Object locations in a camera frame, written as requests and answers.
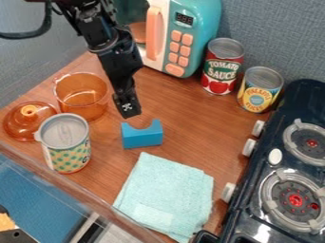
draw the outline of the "tin can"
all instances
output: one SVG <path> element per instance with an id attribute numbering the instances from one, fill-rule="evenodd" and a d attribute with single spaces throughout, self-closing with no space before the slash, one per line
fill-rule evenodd
<path id="1" fill-rule="evenodd" d="M 208 44 L 201 84 L 210 93 L 225 95 L 234 90 L 243 62 L 240 42 L 218 38 Z"/>
<path id="2" fill-rule="evenodd" d="M 41 124 L 34 138 L 42 143 L 48 167 L 60 174 L 75 173 L 90 160 L 89 126 L 81 116 L 52 116 Z"/>
<path id="3" fill-rule="evenodd" d="M 277 100 L 284 85 L 279 73 L 264 66 L 254 66 L 245 72 L 238 102 L 246 110 L 254 113 L 268 111 Z"/>

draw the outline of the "folded cloth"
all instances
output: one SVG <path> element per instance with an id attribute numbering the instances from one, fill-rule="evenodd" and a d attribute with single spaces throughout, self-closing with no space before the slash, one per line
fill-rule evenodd
<path id="1" fill-rule="evenodd" d="M 208 220 L 213 178 L 202 170 L 141 153 L 113 206 L 145 227 L 188 242 Z"/>

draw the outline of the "orange button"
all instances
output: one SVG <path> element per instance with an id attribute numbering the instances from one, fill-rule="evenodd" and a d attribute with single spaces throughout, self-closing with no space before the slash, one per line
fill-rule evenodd
<path id="1" fill-rule="evenodd" d="M 182 43 L 187 46 L 191 46 L 193 43 L 193 35 L 191 34 L 184 34 L 182 36 Z"/>
<path id="2" fill-rule="evenodd" d="M 166 65 L 166 70 L 177 77 L 182 76 L 185 72 L 184 68 L 173 64 Z"/>
<path id="3" fill-rule="evenodd" d="M 176 42 L 170 43 L 170 50 L 174 52 L 179 52 L 180 44 L 177 44 Z"/>
<path id="4" fill-rule="evenodd" d="M 182 33 L 177 30 L 172 31 L 172 40 L 175 42 L 180 42 L 182 37 Z"/>
<path id="5" fill-rule="evenodd" d="M 188 58 L 180 57 L 180 59 L 179 59 L 179 65 L 181 65 L 183 67 L 187 67 L 188 66 Z"/>
<path id="6" fill-rule="evenodd" d="M 179 59 L 179 55 L 175 53 L 169 53 L 168 60 L 172 63 L 176 63 Z"/>
<path id="7" fill-rule="evenodd" d="M 181 46 L 181 55 L 188 57 L 191 54 L 191 47 Z"/>

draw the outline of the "gray wall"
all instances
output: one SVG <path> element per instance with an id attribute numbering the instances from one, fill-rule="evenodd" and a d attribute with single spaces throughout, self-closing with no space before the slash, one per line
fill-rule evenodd
<path id="1" fill-rule="evenodd" d="M 244 68 L 265 65 L 287 82 L 325 81 L 324 0 L 223 0 L 219 36 L 245 47 Z"/>
<path id="2" fill-rule="evenodd" d="M 219 36 L 245 46 L 244 68 L 265 65 L 287 82 L 325 81 L 324 0 L 223 0 Z M 43 4 L 0 0 L 0 31 L 33 29 Z M 81 37 L 54 14 L 52 30 L 25 41 L 0 39 L 0 106 L 15 100 L 86 51 Z"/>
<path id="3" fill-rule="evenodd" d="M 38 28 L 44 4 L 0 0 L 0 31 Z M 53 27 L 44 36 L 12 41 L 0 39 L 0 106 L 15 100 L 86 51 L 82 37 L 62 16 L 53 14 Z"/>

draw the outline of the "red burner center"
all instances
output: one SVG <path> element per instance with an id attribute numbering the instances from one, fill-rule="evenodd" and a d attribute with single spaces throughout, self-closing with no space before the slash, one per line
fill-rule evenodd
<path id="1" fill-rule="evenodd" d="M 313 139 L 309 139 L 309 140 L 306 140 L 306 143 L 308 146 L 312 147 L 312 148 L 315 148 L 318 146 L 318 141 L 317 140 L 313 140 Z"/>
<path id="2" fill-rule="evenodd" d="M 303 199 L 298 194 L 292 194 L 292 195 L 289 196 L 289 201 L 290 201 L 290 203 L 292 205 L 294 205 L 296 207 L 301 207 L 302 206 Z"/>

